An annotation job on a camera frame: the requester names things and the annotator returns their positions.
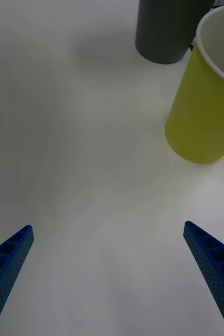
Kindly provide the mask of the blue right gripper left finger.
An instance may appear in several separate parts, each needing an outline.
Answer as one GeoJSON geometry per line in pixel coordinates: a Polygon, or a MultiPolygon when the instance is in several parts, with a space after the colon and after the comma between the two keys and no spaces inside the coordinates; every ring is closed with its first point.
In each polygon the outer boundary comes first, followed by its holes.
{"type": "Polygon", "coordinates": [[[0,245],[0,315],[33,242],[33,228],[27,225],[0,245]]]}

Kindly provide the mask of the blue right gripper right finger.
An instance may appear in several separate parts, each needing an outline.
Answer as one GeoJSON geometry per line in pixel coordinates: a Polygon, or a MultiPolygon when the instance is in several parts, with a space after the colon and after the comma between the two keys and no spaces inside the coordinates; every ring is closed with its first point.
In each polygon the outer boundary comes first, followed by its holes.
{"type": "Polygon", "coordinates": [[[190,221],[183,237],[224,319],[224,244],[190,221]]]}

